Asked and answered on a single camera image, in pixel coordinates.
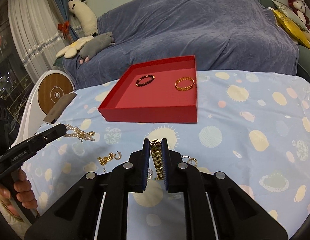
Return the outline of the person's left hand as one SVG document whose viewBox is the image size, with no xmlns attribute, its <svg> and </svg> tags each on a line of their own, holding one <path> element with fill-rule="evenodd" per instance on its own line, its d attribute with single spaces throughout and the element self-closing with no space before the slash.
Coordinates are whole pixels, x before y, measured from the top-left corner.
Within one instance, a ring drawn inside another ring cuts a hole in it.
<svg viewBox="0 0 310 240">
<path fill-rule="evenodd" d="M 38 204 L 35 194 L 32 191 L 31 183 L 26 178 L 26 173 L 23 170 L 18 170 L 18 179 L 13 186 L 17 192 L 13 195 L 17 197 L 18 201 L 21 202 L 26 209 L 37 209 Z M 0 184 L 0 196 L 9 200 L 11 199 L 11 192 L 2 184 Z"/>
</svg>

